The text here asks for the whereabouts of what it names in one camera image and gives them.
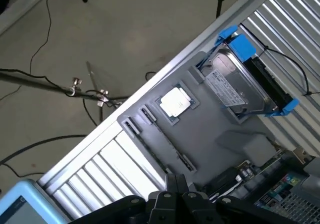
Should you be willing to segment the green graphics card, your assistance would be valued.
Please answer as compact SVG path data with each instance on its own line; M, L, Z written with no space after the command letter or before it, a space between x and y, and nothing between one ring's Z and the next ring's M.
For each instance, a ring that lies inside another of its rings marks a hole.
M243 199L265 187L271 187L289 172L304 174L304 167L314 159L302 148L289 151L276 146L275 149L276 154L261 167L246 159L213 178L201 191L206 193L212 202L224 195Z

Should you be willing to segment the grey parts rack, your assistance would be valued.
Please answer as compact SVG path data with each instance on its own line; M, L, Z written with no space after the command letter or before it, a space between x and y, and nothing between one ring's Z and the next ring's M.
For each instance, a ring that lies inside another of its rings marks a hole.
M258 117L238 119L223 107L195 68L204 55L201 51L191 57L117 118L161 177L166 173L184 174L189 183L200 186L246 159L242 149L233 151L233 144L261 141L266 147L275 140ZM188 87L199 106L183 112L172 124L155 100L179 82Z

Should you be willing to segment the silver CPU chip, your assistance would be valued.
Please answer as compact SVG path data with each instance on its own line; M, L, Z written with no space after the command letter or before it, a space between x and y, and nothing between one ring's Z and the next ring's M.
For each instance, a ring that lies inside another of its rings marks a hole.
M179 82L165 94L155 100L164 116L172 123L179 121L179 116L188 109L195 109L200 102L184 83Z

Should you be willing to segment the silver hard disk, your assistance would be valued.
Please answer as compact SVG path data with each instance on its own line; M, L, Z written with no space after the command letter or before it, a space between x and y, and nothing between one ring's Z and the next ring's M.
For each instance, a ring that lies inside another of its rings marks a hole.
M223 106L237 116L277 110L276 103L226 44L214 47L198 69Z

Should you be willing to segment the blue grey teach pendant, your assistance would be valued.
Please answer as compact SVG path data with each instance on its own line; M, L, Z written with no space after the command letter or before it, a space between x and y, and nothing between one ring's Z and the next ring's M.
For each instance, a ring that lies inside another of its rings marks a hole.
M0 198L0 224L68 224L71 219L33 180L17 182Z

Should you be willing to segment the hard drive in blue caddy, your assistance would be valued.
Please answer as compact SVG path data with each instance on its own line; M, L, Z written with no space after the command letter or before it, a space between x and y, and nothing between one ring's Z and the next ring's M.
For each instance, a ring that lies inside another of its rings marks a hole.
M267 71L262 60L256 55L255 47L244 34L237 34L237 29L237 26L231 26L221 31L218 34L218 38L216 39L213 48L205 53L202 60L195 65L196 69L199 71L199 66L204 63L205 59L208 57L208 53L213 51L214 47L223 43L226 44L241 61L241 63L243 63L250 74L252 74L254 78L258 80L259 84L263 87L271 99L276 103L276 111L263 115L266 117L287 116L294 111L294 109L298 106L299 101L282 89L282 87Z

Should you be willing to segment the black boom pole with clamps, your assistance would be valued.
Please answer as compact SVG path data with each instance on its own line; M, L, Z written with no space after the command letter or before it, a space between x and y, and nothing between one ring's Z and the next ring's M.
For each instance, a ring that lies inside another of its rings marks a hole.
M81 80L74 78L70 87L59 86L50 81L46 76L36 76L18 69L0 68L0 81L10 82L21 86L37 88L45 91L61 93L71 98L82 98L96 101L99 107L104 105L119 107L128 99L127 96L110 97L107 91L88 90L81 91Z

